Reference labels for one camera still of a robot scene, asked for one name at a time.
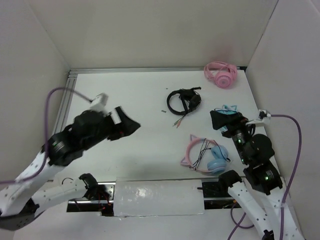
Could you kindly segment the black wired headphones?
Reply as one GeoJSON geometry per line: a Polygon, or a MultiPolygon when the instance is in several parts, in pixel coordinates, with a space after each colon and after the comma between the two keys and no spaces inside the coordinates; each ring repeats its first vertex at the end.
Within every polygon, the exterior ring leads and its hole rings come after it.
{"type": "Polygon", "coordinates": [[[180,116],[180,118],[173,124],[173,126],[176,126],[177,128],[180,126],[183,119],[190,113],[197,110],[197,108],[200,106],[202,102],[201,95],[197,92],[197,90],[201,90],[202,88],[199,87],[193,87],[190,89],[181,88],[178,90],[172,91],[166,98],[166,105],[168,110],[176,115],[180,116]],[[178,98],[182,102],[183,111],[177,111],[171,107],[171,98],[178,95],[178,98]]]}

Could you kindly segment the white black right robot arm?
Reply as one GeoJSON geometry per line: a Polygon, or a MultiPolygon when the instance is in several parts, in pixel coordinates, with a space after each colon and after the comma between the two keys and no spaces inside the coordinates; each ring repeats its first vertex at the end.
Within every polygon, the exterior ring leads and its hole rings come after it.
{"type": "Polygon", "coordinates": [[[222,136],[232,139],[243,165],[245,179],[260,198],[259,204],[248,191],[241,177],[229,170],[218,177],[218,190],[223,196],[233,197],[253,223],[262,240],[303,240],[286,200],[292,182],[284,184],[279,171],[272,164],[275,155],[272,142],[264,134],[252,134],[256,124],[266,124],[273,117],[260,110],[256,120],[249,120],[240,112],[223,114],[210,112],[212,127],[226,131],[222,136]]]}

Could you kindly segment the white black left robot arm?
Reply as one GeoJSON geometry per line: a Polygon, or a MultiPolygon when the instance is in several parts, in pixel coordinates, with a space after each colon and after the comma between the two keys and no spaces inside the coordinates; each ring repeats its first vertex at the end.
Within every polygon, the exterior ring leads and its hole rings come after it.
{"type": "Polygon", "coordinates": [[[120,106],[115,108],[120,122],[115,123],[110,113],[86,110],[74,118],[72,124],[51,136],[36,159],[25,169],[28,174],[45,160],[43,170],[24,183],[5,187],[0,192],[0,227],[15,231],[38,218],[44,211],[65,201],[86,198],[92,200],[99,193],[99,184],[84,173],[70,183],[47,190],[41,187],[64,170],[83,153],[104,140],[118,140],[132,135],[140,124],[129,118],[120,106]]]}

